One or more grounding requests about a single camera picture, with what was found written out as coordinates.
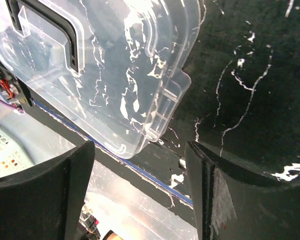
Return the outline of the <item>clear box lid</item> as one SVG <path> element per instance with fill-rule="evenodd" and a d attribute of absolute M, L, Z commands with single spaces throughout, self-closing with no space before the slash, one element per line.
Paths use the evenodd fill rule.
<path fill-rule="evenodd" d="M 110 153 L 165 133 L 191 85 L 198 0 L 0 0 L 0 61 Z"/>

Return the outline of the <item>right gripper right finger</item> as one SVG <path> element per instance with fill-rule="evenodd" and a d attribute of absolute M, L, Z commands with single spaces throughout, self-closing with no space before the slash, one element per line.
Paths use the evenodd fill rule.
<path fill-rule="evenodd" d="M 300 163 L 260 175 L 195 141 L 184 156 L 200 240 L 300 240 Z"/>

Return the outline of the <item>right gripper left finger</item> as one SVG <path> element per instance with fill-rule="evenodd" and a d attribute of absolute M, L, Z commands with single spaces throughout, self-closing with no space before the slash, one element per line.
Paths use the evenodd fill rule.
<path fill-rule="evenodd" d="M 0 178 L 0 240 L 73 240 L 84 204 L 95 144 Z"/>

